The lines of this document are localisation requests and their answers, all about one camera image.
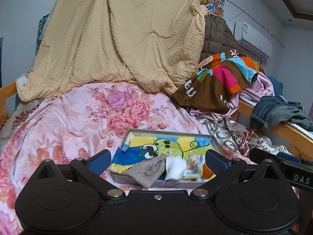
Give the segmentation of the orange plastic cup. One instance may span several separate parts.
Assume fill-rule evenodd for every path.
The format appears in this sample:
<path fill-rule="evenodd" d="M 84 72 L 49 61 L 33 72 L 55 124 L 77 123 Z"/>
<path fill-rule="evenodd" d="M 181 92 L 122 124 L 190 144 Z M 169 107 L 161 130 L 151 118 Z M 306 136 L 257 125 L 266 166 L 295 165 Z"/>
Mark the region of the orange plastic cup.
<path fill-rule="evenodd" d="M 205 180 L 209 180 L 214 176 L 215 176 L 214 172 L 206 165 L 206 163 L 204 163 L 203 164 L 202 178 Z"/>

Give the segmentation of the teal patterned wall hanging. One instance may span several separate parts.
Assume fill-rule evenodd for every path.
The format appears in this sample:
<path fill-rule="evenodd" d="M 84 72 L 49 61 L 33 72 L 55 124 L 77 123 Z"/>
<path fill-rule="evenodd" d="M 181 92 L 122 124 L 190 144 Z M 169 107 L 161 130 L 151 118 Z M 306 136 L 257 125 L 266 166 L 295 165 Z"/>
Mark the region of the teal patterned wall hanging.
<path fill-rule="evenodd" d="M 37 31 L 37 41 L 36 41 L 36 54 L 39 50 L 39 47 L 40 47 L 40 44 L 41 44 L 41 41 L 42 41 L 42 38 L 43 38 L 43 35 L 45 32 L 46 24 L 47 24 L 47 21 L 49 20 L 49 17 L 50 17 L 50 14 L 48 13 L 48 14 L 44 15 L 39 21 L 39 26 L 38 26 L 38 31 Z"/>

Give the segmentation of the pink floral bedspread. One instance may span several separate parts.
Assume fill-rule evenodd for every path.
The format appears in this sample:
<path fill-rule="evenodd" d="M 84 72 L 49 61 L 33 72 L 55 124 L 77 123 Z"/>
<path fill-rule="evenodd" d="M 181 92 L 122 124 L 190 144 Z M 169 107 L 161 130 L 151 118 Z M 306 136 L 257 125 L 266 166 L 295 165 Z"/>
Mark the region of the pink floral bedspread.
<path fill-rule="evenodd" d="M 67 164 L 104 149 L 115 153 L 129 129 L 208 132 L 164 93 L 148 94 L 126 82 L 90 83 L 46 99 L 2 148 L 1 234 L 21 232 L 15 201 L 44 159 Z"/>

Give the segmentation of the brown multicolour striped garment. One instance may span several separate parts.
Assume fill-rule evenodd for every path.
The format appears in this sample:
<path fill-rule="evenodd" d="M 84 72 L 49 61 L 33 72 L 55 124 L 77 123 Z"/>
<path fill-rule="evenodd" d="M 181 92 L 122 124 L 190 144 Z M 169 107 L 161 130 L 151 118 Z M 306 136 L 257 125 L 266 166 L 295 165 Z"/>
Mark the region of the brown multicolour striped garment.
<path fill-rule="evenodd" d="M 254 83 L 260 72 L 264 72 L 261 64 L 231 48 L 201 61 L 172 98 L 183 107 L 226 114 L 231 97 Z"/>

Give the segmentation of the grey drawstring pouch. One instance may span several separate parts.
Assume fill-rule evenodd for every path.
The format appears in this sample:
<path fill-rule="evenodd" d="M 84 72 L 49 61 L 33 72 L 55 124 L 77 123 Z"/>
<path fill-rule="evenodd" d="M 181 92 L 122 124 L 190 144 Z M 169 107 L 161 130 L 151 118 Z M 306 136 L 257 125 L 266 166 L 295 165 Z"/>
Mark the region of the grey drawstring pouch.
<path fill-rule="evenodd" d="M 166 158 L 160 155 L 137 163 L 122 174 L 133 178 L 144 189 L 149 189 L 164 173 L 165 162 Z"/>

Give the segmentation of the cartoon frog towel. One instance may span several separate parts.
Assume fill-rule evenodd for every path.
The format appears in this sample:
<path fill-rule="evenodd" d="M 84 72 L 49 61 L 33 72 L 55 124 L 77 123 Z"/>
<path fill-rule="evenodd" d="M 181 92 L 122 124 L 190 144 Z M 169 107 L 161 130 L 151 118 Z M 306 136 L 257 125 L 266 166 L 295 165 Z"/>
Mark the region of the cartoon frog towel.
<path fill-rule="evenodd" d="M 220 151 L 208 135 L 130 130 L 116 150 L 110 170 L 122 174 L 124 170 L 153 157 L 180 156 L 187 163 L 183 179 L 204 182 L 208 181 L 202 178 L 208 150 Z"/>

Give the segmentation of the blue denim jeans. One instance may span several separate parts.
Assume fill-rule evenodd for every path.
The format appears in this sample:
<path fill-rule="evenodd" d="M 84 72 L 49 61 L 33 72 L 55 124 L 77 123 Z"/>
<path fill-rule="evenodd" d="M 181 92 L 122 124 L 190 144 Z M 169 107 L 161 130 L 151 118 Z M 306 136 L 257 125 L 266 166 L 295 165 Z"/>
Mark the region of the blue denim jeans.
<path fill-rule="evenodd" d="M 292 123 L 312 132 L 312 119 L 299 102 L 283 96 L 263 96 L 253 108 L 249 126 L 255 130 L 272 129 L 279 123 Z"/>

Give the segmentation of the tan dotted quilt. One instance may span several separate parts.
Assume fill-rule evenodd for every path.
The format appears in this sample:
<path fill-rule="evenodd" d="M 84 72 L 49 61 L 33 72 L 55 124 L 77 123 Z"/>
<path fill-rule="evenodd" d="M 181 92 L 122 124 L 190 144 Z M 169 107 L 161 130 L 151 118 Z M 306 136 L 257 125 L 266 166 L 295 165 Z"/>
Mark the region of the tan dotted quilt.
<path fill-rule="evenodd" d="M 58 97 L 89 82 L 134 82 L 173 94 L 196 70 L 200 0 L 57 0 L 20 99 Z"/>

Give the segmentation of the white soft cloth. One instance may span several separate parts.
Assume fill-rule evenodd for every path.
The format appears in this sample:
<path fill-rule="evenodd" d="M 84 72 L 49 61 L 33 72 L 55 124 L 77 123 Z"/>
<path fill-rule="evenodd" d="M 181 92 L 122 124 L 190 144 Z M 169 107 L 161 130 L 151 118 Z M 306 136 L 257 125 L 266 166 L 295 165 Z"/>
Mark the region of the white soft cloth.
<path fill-rule="evenodd" d="M 165 187 L 177 187 L 187 172 L 187 163 L 180 156 L 166 157 L 165 160 Z"/>

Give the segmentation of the beige damask bed sheet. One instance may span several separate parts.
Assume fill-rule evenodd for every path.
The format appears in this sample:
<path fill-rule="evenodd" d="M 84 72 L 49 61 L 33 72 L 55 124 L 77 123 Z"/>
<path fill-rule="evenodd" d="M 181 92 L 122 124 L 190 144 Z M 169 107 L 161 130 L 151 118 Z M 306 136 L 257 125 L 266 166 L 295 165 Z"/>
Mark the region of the beige damask bed sheet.
<path fill-rule="evenodd" d="M 40 107 L 41 103 L 41 100 L 35 100 L 18 104 L 1 130 L 1 150 L 4 150 L 13 133 Z M 207 133 L 214 135 L 220 145 L 228 147 L 237 154 L 248 156 L 249 151 L 255 147 L 273 155 L 279 152 L 291 154 L 284 145 L 273 145 L 268 137 L 258 136 L 251 128 L 233 120 L 224 118 L 221 121 L 211 121 L 207 118 L 199 118 L 198 121 L 206 126 Z"/>

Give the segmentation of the white wall air conditioner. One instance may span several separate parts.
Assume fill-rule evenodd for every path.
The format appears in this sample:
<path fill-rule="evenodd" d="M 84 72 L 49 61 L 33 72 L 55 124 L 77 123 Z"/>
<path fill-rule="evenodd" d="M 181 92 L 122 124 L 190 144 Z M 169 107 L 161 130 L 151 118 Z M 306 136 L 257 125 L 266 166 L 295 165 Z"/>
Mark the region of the white wall air conditioner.
<path fill-rule="evenodd" d="M 233 34 L 238 44 L 250 52 L 263 59 L 271 57 L 271 42 L 251 25 L 246 22 L 236 22 Z"/>

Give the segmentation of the grey shallow cardboard box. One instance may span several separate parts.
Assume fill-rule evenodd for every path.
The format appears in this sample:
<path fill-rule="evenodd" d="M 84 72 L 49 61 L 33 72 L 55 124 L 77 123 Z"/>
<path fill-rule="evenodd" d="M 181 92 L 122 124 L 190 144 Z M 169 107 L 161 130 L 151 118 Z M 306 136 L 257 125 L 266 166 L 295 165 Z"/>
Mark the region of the grey shallow cardboard box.
<path fill-rule="evenodd" d="M 163 156 L 169 164 L 153 187 L 197 187 L 215 176 L 205 161 L 208 150 L 225 156 L 211 135 L 130 129 L 112 158 L 110 171 L 114 181 L 138 185 L 123 172 L 142 161 Z"/>

